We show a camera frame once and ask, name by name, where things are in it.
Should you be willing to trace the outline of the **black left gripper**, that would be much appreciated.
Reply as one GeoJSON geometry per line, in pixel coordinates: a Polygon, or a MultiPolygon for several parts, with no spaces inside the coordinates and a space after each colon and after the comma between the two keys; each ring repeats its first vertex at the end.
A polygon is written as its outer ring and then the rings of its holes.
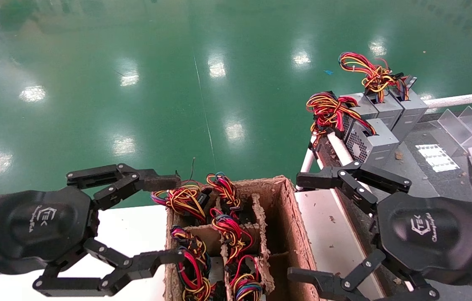
{"type": "Polygon", "coordinates": [[[132,281],[153,278],[161,265],[184,261],[184,252],[175,248],[130,258],[92,238],[100,224],[97,210],[110,209],[139,191],[173,190],[181,185],[177,173],[160,175],[120,163],[71,171],[67,185],[58,191],[0,195],[0,274],[44,269],[33,282],[44,296],[102,297],[114,296],[132,281]],[[99,186],[103,189],[92,200],[81,191],[99,186]],[[103,278],[58,276],[86,255],[113,271],[103,278]]]}

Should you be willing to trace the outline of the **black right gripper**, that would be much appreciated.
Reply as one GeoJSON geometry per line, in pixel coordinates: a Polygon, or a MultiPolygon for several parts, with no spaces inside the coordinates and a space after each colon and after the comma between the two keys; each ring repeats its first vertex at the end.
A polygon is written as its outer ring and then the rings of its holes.
{"type": "Polygon", "coordinates": [[[376,213],[381,245],[386,252],[376,248],[345,278],[290,267],[288,280],[312,284],[322,299],[367,301],[359,285],[382,265],[389,268],[392,257],[410,273],[405,278],[413,289],[384,297],[383,301],[439,300],[437,289],[424,278],[444,284],[466,284],[471,280],[472,202],[442,196],[413,197],[406,194],[411,184],[402,176],[358,161],[340,167],[325,166],[319,173],[298,173],[297,186],[338,189],[364,213],[376,213]],[[377,204],[378,198],[364,184],[392,195],[377,204]]]}

